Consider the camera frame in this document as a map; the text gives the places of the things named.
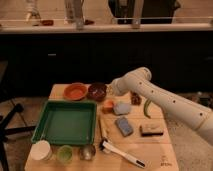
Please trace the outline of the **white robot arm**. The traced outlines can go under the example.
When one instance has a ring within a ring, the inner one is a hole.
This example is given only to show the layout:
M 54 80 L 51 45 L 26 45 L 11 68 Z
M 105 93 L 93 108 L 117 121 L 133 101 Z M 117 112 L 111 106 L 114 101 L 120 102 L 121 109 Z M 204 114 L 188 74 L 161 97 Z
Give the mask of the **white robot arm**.
M 152 84 L 151 77 L 148 68 L 140 67 L 115 78 L 111 87 L 117 96 L 132 91 L 151 100 L 213 146 L 213 110 Z

